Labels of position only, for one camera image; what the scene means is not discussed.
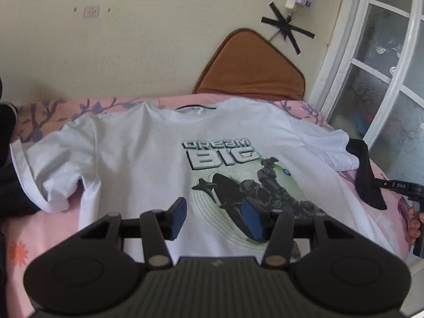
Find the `person's right hand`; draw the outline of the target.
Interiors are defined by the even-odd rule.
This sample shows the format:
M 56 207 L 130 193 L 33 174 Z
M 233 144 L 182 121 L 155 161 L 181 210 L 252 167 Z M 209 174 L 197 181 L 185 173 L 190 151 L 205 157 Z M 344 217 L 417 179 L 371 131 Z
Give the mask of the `person's right hand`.
M 424 223 L 424 214 L 416 213 L 414 207 L 408 209 L 408 241 L 414 245 L 416 239 L 420 236 L 420 226 Z

